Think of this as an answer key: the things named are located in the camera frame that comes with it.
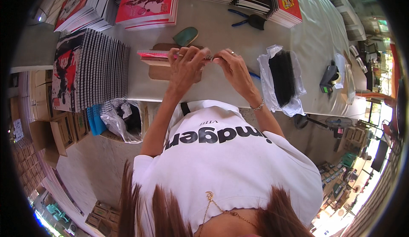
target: silver bracelet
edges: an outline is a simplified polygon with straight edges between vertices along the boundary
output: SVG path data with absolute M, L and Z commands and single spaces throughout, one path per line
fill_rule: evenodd
M 258 107 L 256 107 L 256 108 L 253 108 L 251 105 L 250 105 L 250 108 L 251 109 L 253 109 L 253 110 L 259 110 L 259 109 L 261 109 L 263 106 L 264 106 L 264 98 L 262 97 L 262 101 L 261 101 L 261 105 L 260 106 L 258 106 Z

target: concrete floor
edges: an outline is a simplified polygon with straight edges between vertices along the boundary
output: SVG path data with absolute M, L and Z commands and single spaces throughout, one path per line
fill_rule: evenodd
M 250 109 L 241 108 L 246 121 L 258 128 L 257 121 Z M 337 163 L 342 156 L 333 151 L 336 139 L 332 131 L 320 129 L 309 123 L 304 129 L 294 127 L 293 118 L 282 112 L 275 112 L 287 140 L 306 154 L 315 164 L 324 161 Z M 324 120 L 326 116 L 311 116 Z M 101 136 L 89 136 L 68 148 L 68 157 L 60 157 L 57 170 L 67 190 L 84 217 L 73 218 L 84 222 L 97 200 L 112 207 L 119 207 L 121 179 L 124 164 L 139 154 L 141 144 L 127 144 L 108 140 Z

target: necklace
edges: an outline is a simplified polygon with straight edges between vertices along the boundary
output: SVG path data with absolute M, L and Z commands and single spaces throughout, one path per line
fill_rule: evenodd
M 202 234 L 203 226 L 204 226 L 204 224 L 205 224 L 205 220 L 206 220 L 206 216 L 207 216 L 207 210 L 209 209 L 209 206 L 210 206 L 211 203 L 214 203 L 214 205 L 216 205 L 217 208 L 220 209 L 220 211 L 221 211 L 222 213 L 231 214 L 232 216 L 239 217 L 239 218 L 243 219 L 244 221 L 246 221 L 247 223 L 249 223 L 249 224 L 251 224 L 252 226 L 254 226 L 255 228 L 257 228 L 257 226 L 256 226 L 255 224 L 253 224 L 252 222 L 250 222 L 250 221 L 248 221 L 247 219 L 243 218 L 243 217 L 242 217 L 241 215 L 239 215 L 237 212 L 235 212 L 235 211 L 222 210 L 222 209 L 219 207 L 219 205 L 217 205 L 217 203 L 213 200 L 213 196 L 214 196 L 214 194 L 213 194 L 212 191 L 207 191 L 207 192 L 206 192 L 206 197 L 207 197 L 207 199 L 209 200 L 209 203 L 207 204 L 206 212 L 204 213 L 203 223 L 202 223 L 202 227 L 200 228 L 198 237 L 200 237 L 200 235 Z

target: woman's left hand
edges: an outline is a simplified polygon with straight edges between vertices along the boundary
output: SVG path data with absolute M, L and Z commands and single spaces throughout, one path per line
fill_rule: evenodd
M 171 63 L 171 78 L 169 80 L 168 94 L 181 100 L 183 95 L 190 89 L 203 67 L 207 63 L 204 58 L 210 54 L 209 48 L 199 50 L 194 46 L 172 48 L 169 50 L 168 59 Z

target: brown hair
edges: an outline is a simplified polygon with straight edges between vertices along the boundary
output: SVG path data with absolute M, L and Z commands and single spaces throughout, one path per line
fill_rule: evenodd
M 132 190 L 132 171 L 130 163 L 125 162 L 121 189 L 121 214 L 118 236 L 135 236 L 135 224 L 138 237 L 145 233 L 141 224 L 141 185 L 136 184 Z M 155 236 L 193 237 L 189 222 L 183 222 L 177 199 L 172 193 L 156 185 L 152 197 L 152 211 L 155 224 Z M 257 234 L 263 237 L 297 236 L 312 237 L 313 235 L 301 223 L 291 206 L 289 193 L 282 187 L 271 187 L 270 200 L 266 208 L 258 208 L 256 214 Z

